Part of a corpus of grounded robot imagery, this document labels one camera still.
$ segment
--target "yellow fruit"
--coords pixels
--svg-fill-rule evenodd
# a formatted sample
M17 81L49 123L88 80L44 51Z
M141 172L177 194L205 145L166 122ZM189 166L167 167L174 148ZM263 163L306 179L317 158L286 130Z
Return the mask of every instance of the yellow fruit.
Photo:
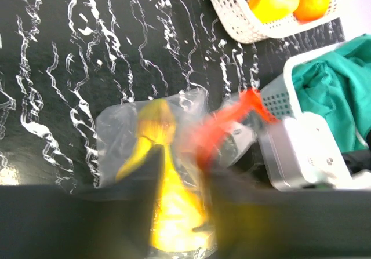
M280 20L296 10L299 0L250 0L249 7L262 22Z
M294 16L303 22L318 20L325 15L330 3L331 0L300 0Z

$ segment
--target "teal cloth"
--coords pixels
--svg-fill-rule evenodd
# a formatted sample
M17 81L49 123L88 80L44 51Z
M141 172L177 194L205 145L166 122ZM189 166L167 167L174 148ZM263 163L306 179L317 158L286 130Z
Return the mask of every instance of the teal cloth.
M371 35L359 36L293 69L302 111L324 117L341 152L366 149L371 128Z

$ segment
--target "plastic wrap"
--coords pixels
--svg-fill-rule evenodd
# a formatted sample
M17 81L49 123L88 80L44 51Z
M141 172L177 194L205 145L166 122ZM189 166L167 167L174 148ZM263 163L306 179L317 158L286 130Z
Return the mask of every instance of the plastic wrap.
M113 183L140 167L155 145L165 150L151 228L150 258L205 258L213 252L214 232L203 204L199 170L184 163L174 142L184 127L207 113L207 94L193 90L165 99L106 108L96 120L100 185Z
M184 136L183 140L178 142L179 153L182 156L194 158L197 165L203 172L208 170L213 162L223 164L226 156L230 156L234 149L247 148L248 144L254 142L255 126L260 123L275 123L278 121L267 109L263 106L259 91L256 89L248 89L239 94L238 101L230 101L224 107L217 110L213 115L205 118L199 126L194 126L189 129L190 136ZM252 121L251 127L246 128L249 132L249 139L241 148L237 146L235 140L228 140L230 135L236 130L243 128L241 125L244 121ZM224 162L234 162L234 158L224 160Z

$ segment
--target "black countertop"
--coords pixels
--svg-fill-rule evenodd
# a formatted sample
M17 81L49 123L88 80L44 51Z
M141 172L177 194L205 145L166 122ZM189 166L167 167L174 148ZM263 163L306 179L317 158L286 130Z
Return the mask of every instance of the black countertop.
M343 41L340 20L240 45L210 0L0 0L0 184L97 185L108 106L204 87L210 109L296 54Z

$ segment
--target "orange object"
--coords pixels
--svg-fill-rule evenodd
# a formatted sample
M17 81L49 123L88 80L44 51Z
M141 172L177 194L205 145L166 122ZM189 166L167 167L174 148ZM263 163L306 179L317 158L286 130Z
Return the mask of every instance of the orange object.
M240 122L251 111L255 110L267 123L276 123L275 118L262 104L257 89L249 89L239 95L239 101L234 105L216 112L205 123L192 133L192 144L196 144L195 157L198 167L206 170L217 154L217 149L227 137L227 132L233 122Z
M303 22L318 20L325 15L330 3L331 0L300 0L294 16Z

